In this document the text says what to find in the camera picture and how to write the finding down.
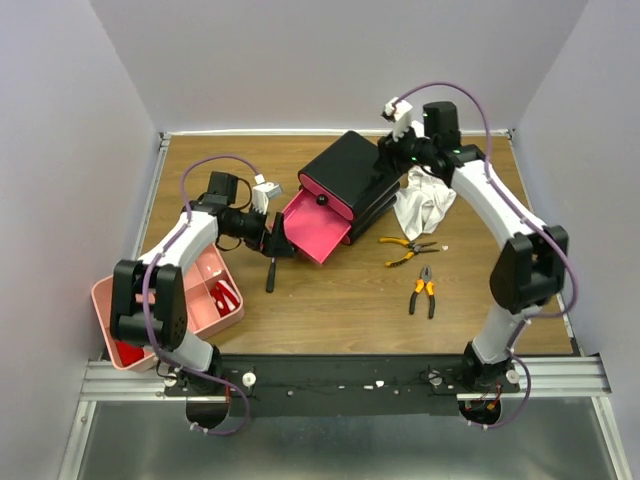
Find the black drawer cabinet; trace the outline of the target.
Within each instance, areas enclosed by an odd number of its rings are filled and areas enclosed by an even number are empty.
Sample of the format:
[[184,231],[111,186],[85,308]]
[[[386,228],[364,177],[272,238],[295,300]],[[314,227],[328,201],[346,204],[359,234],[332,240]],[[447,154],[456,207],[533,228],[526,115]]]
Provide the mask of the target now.
[[377,157],[374,143],[348,131],[298,172],[298,180],[301,173],[308,175],[351,208],[354,220],[347,220],[351,228],[346,235],[352,243],[392,208],[400,188],[394,174],[388,182],[370,182]]

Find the black handled hammer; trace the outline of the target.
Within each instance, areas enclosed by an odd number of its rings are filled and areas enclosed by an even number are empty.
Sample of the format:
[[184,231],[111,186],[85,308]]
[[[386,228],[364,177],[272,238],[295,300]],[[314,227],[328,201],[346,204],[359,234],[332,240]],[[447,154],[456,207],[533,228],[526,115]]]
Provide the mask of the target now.
[[267,273],[267,280],[266,280],[266,286],[265,286],[265,291],[267,293],[274,292],[275,281],[276,281],[276,268],[277,268],[276,258],[273,257],[270,261],[269,269]]

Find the pink top drawer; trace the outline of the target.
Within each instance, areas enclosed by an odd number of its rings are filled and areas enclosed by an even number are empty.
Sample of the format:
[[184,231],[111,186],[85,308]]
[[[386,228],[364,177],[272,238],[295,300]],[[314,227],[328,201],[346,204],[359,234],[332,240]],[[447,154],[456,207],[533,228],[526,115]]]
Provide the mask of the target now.
[[320,196],[325,197],[327,199],[327,201],[325,202],[325,205],[329,206],[332,210],[334,210],[336,213],[341,215],[344,219],[348,221],[354,220],[354,213],[351,210],[351,208],[342,200],[340,200],[336,195],[334,195],[333,193],[331,193],[330,191],[322,187],[319,183],[317,183],[311,177],[309,177],[304,173],[301,173],[299,175],[299,181],[301,186],[305,190],[313,194],[315,198],[318,198]]

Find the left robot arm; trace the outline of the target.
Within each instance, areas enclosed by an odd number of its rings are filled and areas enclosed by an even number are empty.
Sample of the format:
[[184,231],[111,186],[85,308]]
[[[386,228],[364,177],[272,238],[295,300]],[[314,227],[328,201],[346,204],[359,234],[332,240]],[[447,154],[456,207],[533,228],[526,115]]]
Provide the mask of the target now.
[[220,351],[188,330],[184,279],[197,258],[221,236],[239,240],[270,259],[295,250],[284,217],[269,223],[268,207],[282,193],[279,184],[256,175],[248,205],[237,207],[240,178],[214,172],[206,191],[187,201],[173,229],[137,260],[119,261],[113,273],[110,334],[136,347],[149,347],[160,361],[180,369],[201,395],[229,383]]

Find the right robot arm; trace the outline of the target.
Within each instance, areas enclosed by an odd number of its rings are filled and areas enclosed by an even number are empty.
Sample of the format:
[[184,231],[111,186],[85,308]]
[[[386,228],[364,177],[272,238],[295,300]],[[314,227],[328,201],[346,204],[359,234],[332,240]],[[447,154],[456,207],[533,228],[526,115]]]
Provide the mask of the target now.
[[480,392],[505,376],[525,325],[563,288],[568,234],[518,201],[490,166],[487,150],[462,143],[453,103],[424,105],[421,122],[411,110],[398,98],[384,106],[392,129],[378,141],[380,164],[401,174],[421,167],[441,180],[472,206],[501,249],[489,278],[494,304],[459,370],[462,384]]

